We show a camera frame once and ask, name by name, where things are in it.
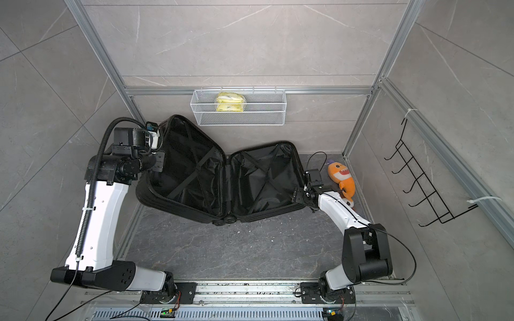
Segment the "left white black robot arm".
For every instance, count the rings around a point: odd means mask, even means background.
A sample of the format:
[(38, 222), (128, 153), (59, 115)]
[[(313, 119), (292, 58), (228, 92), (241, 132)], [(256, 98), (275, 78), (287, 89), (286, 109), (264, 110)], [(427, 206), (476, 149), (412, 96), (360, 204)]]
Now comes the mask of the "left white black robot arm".
[(113, 292), (142, 291), (161, 303), (178, 295), (170, 272), (141, 268), (114, 258), (114, 237), (132, 182), (161, 171), (163, 134), (155, 123), (120, 117), (108, 125), (85, 174), (86, 198), (72, 251), (52, 270), (53, 283)]

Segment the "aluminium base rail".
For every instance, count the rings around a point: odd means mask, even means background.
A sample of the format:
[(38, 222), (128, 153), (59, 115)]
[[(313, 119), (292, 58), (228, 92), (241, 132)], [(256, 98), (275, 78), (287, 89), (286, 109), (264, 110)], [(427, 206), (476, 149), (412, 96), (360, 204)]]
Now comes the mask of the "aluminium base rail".
[(160, 304), (142, 292), (95, 297), (79, 320), (420, 320), (405, 286), (361, 284), (323, 298), (316, 280), (180, 280)]

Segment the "orange shark plush toy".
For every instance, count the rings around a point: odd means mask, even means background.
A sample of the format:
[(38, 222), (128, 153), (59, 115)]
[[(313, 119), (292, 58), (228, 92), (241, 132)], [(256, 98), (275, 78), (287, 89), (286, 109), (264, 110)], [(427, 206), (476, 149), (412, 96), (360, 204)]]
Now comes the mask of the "orange shark plush toy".
[(350, 206), (354, 207), (353, 197), (356, 193), (356, 184), (347, 166), (342, 163), (328, 160), (327, 172), (329, 178), (339, 186), (341, 197)]

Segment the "yellow packet in basket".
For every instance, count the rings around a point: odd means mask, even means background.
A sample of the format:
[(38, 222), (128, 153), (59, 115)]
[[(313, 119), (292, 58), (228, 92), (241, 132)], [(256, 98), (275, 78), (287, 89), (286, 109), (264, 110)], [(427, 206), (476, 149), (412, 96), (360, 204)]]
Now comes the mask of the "yellow packet in basket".
[(243, 112), (246, 99), (243, 95), (233, 92), (221, 92), (216, 96), (217, 112)]

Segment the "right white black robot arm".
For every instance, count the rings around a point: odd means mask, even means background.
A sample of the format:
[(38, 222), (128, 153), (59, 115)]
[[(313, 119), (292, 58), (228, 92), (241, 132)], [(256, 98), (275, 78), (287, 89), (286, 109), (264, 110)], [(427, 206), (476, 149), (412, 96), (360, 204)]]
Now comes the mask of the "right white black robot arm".
[(321, 185), (306, 186), (294, 191), (293, 201), (327, 214), (343, 236), (340, 265), (323, 272), (319, 278), (319, 295), (323, 301), (336, 302), (352, 287), (365, 282), (387, 285), (388, 282), (379, 279), (394, 271), (390, 238), (407, 250), (414, 263), (412, 273), (395, 285), (403, 285), (416, 275), (418, 262), (411, 249), (383, 225), (373, 224), (357, 214), (350, 200), (341, 193)]

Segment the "black hard-shell suitcase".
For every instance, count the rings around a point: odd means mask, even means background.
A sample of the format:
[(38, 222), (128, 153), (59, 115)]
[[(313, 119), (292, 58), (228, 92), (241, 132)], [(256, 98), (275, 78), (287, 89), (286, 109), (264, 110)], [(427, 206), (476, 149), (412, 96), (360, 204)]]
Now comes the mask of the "black hard-shell suitcase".
[(140, 203), (198, 223), (253, 222), (300, 210), (304, 187), (296, 146), (277, 141), (227, 156), (194, 123), (173, 115), (163, 130), (163, 169), (137, 183)]

